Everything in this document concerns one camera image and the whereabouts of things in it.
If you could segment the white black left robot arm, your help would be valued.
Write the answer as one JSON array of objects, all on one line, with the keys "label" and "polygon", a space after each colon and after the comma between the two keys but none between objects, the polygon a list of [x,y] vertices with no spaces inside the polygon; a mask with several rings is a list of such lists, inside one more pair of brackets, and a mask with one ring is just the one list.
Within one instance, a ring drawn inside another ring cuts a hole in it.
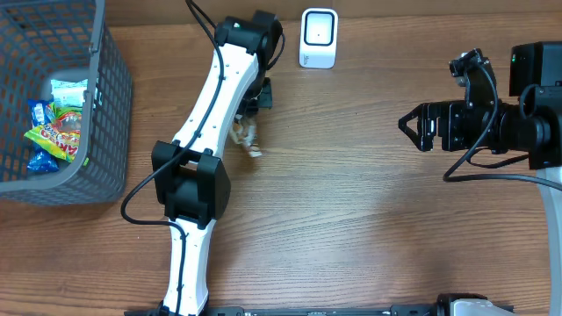
[{"label": "white black left robot arm", "polygon": [[169,287],[160,315],[200,315],[209,291],[206,269],[213,229],[227,208],[231,182],[222,157],[233,125],[272,107],[267,71],[285,44],[277,16],[228,17],[214,32],[213,62],[198,100],[170,142],[151,160],[158,202],[170,225]]}]

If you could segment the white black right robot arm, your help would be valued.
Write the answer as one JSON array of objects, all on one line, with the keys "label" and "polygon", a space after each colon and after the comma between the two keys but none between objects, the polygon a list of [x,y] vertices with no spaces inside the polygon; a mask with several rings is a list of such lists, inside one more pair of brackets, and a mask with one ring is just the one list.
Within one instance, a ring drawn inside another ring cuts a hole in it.
[{"label": "white black right robot arm", "polygon": [[398,121],[418,150],[440,137],[444,151],[464,154],[447,183],[506,180],[538,186],[547,224],[549,313],[561,313],[561,44],[539,41],[511,49],[509,94],[501,101],[491,63],[478,48],[449,63],[461,100],[422,103]]}]

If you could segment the pale green wipes packet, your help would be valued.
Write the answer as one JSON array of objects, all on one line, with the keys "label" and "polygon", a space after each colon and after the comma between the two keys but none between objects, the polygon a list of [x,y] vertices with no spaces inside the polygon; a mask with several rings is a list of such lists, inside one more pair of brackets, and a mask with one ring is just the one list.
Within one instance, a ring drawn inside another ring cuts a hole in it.
[{"label": "pale green wipes packet", "polygon": [[51,94],[53,101],[60,107],[78,107],[82,108],[85,102],[84,93],[88,89],[88,80],[84,79],[79,82],[70,82],[52,79]]}]

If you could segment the beige brown cookie bag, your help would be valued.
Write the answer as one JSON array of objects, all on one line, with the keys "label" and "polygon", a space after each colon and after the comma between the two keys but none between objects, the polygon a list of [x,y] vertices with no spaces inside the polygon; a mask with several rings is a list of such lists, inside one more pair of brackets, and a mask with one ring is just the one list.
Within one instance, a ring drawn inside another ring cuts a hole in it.
[{"label": "beige brown cookie bag", "polygon": [[257,122],[254,116],[236,114],[234,122],[229,129],[232,141],[241,146],[251,158],[263,155],[257,143]]}]

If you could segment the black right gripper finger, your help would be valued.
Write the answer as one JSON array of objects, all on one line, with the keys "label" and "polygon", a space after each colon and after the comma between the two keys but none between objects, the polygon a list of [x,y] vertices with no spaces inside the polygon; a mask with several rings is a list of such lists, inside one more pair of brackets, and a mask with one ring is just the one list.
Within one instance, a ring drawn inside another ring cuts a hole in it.
[{"label": "black right gripper finger", "polygon": [[402,118],[399,119],[398,127],[407,127],[407,123],[413,119],[419,118],[421,113],[422,113],[422,105],[419,104],[411,112],[409,112],[408,114],[404,115]]},{"label": "black right gripper finger", "polygon": [[418,131],[415,131],[407,125],[399,125],[399,129],[411,140],[419,151],[422,151],[422,136]]}]

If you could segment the green yellow candy bag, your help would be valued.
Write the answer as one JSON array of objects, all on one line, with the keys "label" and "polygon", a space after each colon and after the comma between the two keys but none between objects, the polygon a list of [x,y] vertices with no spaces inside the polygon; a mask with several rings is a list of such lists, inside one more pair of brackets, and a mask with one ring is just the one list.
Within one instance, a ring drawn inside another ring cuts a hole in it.
[{"label": "green yellow candy bag", "polygon": [[78,107],[54,107],[52,123],[33,127],[24,136],[53,157],[72,162],[81,139],[82,110]]}]

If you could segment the blue cookie pack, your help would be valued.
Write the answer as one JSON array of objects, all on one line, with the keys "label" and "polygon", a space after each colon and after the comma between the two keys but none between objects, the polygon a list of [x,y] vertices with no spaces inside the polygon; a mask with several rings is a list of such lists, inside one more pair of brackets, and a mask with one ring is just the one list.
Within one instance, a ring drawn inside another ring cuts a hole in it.
[{"label": "blue cookie pack", "polygon": [[55,119],[52,102],[46,100],[28,99],[27,105],[32,115],[32,127],[52,123]]}]

